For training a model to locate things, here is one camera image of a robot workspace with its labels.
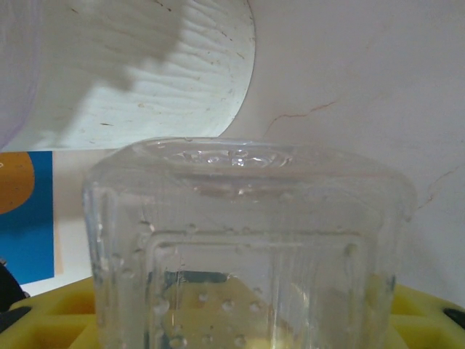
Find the orange circle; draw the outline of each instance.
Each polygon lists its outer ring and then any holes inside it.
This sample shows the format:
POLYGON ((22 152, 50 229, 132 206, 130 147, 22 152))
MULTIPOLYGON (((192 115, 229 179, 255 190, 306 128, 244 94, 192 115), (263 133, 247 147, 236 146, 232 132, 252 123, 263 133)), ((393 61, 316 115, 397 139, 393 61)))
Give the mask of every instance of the orange circle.
POLYGON ((0 153, 0 214, 24 204, 34 192, 34 166, 27 153, 0 153))

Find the yellow plastic grid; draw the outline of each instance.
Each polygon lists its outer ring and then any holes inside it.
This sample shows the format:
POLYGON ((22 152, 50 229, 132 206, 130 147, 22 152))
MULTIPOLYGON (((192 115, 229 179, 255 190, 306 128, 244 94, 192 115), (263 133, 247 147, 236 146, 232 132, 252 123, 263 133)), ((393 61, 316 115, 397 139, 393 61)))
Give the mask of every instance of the yellow plastic grid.
MULTIPOLYGON (((100 349, 90 278, 16 303, 31 311, 0 334, 1 349, 100 349)), ((465 349, 465 330, 439 298, 397 286, 385 349, 465 349)))

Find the yellow tray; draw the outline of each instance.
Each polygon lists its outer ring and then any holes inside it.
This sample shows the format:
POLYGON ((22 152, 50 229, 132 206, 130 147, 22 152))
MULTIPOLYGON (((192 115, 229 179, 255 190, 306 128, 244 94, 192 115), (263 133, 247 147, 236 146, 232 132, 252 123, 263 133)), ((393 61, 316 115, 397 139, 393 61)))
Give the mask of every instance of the yellow tray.
MULTIPOLYGON (((1 349, 100 349, 90 278, 22 300, 11 309, 20 312, 24 307, 31 309, 0 333, 1 349)), ((464 311, 397 286, 385 348, 464 349, 464 311)))

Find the blue poster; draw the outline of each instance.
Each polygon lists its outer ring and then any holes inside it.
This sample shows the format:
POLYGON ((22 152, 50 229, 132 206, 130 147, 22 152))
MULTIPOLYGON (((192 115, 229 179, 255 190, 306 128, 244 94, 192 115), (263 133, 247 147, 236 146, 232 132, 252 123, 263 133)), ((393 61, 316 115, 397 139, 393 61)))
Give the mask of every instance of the blue poster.
POLYGON ((52 152, 0 153, 0 258, 20 284, 54 276, 52 152))

